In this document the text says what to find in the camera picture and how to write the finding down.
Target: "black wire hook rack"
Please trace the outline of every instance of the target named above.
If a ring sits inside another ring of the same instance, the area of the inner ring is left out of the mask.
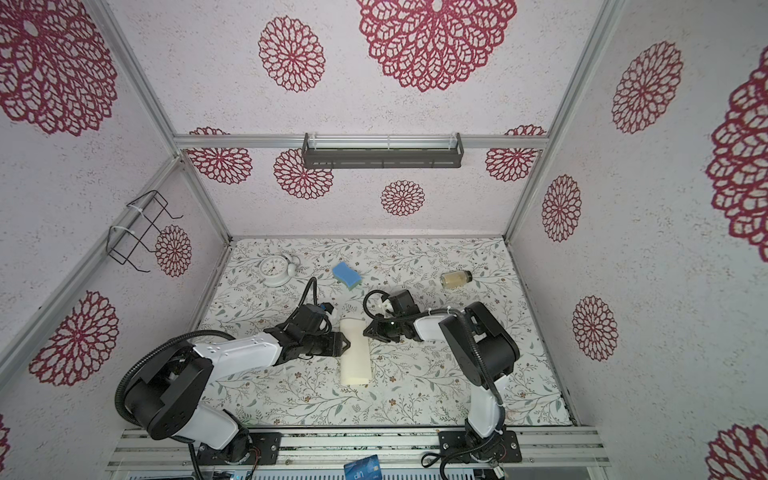
[[[151,198],[147,201],[147,204],[144,207],[139,207],[136,203],[147,197],[148,195],[151,195]],[[152,202],[155,202],[156,204],[160,205],[160,211],[157,212],[157,215],[155,215],[153,218],[149,218],[149,216],[146,214],[146,209],[149,208]],[[182,218],[184,215],[180,215],[178,217],[174,217],[170,214],[168,211],[168,200],[165,200],[165,197],[163,197],[163,194],[161,194],[157,190],[149,190],[147,193],[141,195],[139,198],[136,198],[132,200],[131,202],[128,202],[126,204],[126,207],[134,208],[137,212],[141,214],[142,217],[147,219],[149,222],[149,225],[144,230],[144,232],[140,236],[136,236],[136,233],[131,230],[131,227],[136,222],[136,220],[139,219],[139,217],[136,217],[134,221],[131,222],[130,225],[127,227],[123,227],[121,225],[112,225],[109,227],[109,231],[107,232],[107,245],[105,247],[107,251],[107,255],[112,257],[113,260],[118,262],[120,265],[125,265],[126,263],[129,263],[133,268],[135,268],[137,271],[142,273],[149,273],[151,270],[142,270],[138,266],[136,266],[133,262],[131,262],[131,255],[133,255],[134,251],[138,248],[139,245],[144,247],[144,249],[149,253],[155,253],[156,250],[152,250],[150,247],[147,246],[146,243],[144,243],[144,237],[147,236],[147,233],[149,233],[150,230],[153,228],[157,230],[157,234],[159,235],[161,230],[157,228],[157,225],[155,225],[155,222],[157,222],[157,219],[160,218],[160,215],[165,212],[172,220],[178,220]],[[127,233],[128,235],[131,235],[134,239],[136,239],[136,244],[133,245],[133,248],[131,248],[131,251],[128,252],[128,255],[124,255],[121,252],[117,250],[118,243],[120,243],[120,239],[118,239],[114,245],[112,245],[112,233],[115,230],[122,230],[123,232]]]

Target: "blue card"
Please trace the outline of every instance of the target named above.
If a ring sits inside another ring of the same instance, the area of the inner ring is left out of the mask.
[[[379,456],[371,455],[344,465],[344,476],[346,480],[382,480]]]

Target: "red doily pattern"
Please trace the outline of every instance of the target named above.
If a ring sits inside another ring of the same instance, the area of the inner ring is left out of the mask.
[[[616,87],[616,128],[625,134],[644,130],[656,122],[677,92],[683,62],[674,43],[662,41],[635,58]]]
[[[154,250],[157,265],[168,276],[181,276],[192,261],[190,238],[178,225],[168,225],[157,235]]]
[[[541,204],[541,222],[547,237],[561,242],[570,237],[581,216],[581,191],[568,175],[554,179]]]
[[[2,415],[0,415],[0,473],[5,470],[5,454],[11,449],[8,443],[8,433],[11,429],[3,425]]]
[[[520,125],[505,135],[546,135],[544,128]],[[492,148],[485,155],[485,169],[491,177],[505,182],[526,178],[538,156],[535,148]]]
[[[410,180],[392,182],[382,192],[384,210],[398,217],[416,213],[423,204],[424,190]]]
[[[228,135],[219,128],[201,127],[191,135]],[[238,184],[245,181],[253,167],[245,148],[191,148],[187,155],[197,169],[222,184]]]
[[[360,32],[384,75],[445,90],[488,63],[515,16],[514,0],[357,0]]]
[[[288,91],[314,88],[326,70],[317,36],[295,18],[278,17],[266,24],[259,56],[270,78]]]
[[[29,372],[40,382],[56,386],[82,382],[109,360],[118,333],[118,318],[109,299],[99,292],[86,292],[31,361]]]
[[[602,299],[586,296],[574,310],[574,335],[582,352],[598,362],[614,354],[619,333],[614,313]]]
[[[275,159],[274,168],[277,183],[296,198],[322,197],[333,185],[333,172],[324,168],[305,168],[298,148],[281,153]]]
[[[747,239],[768,262],[768,48],[728,103],[725,121],[712,133],[712,206],[730,220],[728,233]]]
[[[0,101],[14,121],[79,136],[112,116],[118,73],[78,0],[4,0]]]
[[[768,478],[768,431],[762,425],[734,425],[709,443],[709,480]]]

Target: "wall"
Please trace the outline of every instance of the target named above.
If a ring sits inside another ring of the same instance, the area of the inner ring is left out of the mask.
[[[28,368],[0,393],[10,446],[4,455],[0,446],[0,478],[44,478],[53,472],[59,478],[97,478],[128,426],[114,410],[120,378],[144,353],[190,328],[222,243],[179,171],[160,192],[170,213],[184,216],[161,215],[157,224],[166,233],[152,230],[148,243],[153,249],[158,241],[177,246],[178,257],[161,255],[159,261],[139,247],[131,261],[149,273],[106,260],[85,287],[84,303],[74,306]],[[156,205],[147,209],[156,210]],[[168,233],[170,225],[183,233]],[[143,219],[134,225],[137,232],[146,227]],[[132,245],[126,237],[118,250],[126,253]]]
[[[512,244],[618,478],[768,475],[767,18],[631,2]]]
[[[601,0],[112,4],[181,133],[544,134]],[[535,156],[331,175],[296,151],[191,155],[243,236],[496,235]]]
[[[82,6],[36,5],[6,2],[0,15],[0,349],[168,158]],[[147,252],[137,261],[151,273],[107,260],[81,296],[97,306],[0,392],[0,477],[96,478],[124,428],[118,377],[189,327],[221,244],[179,173],[162,191],[184,215],[173,222],[191,265],[171,277]]]

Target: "clock face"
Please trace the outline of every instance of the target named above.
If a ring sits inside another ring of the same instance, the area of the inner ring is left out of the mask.
[[[280,275],[288,270],[288,260],[282,257],[267,257],[261,262],[261,273],[264,276]]]

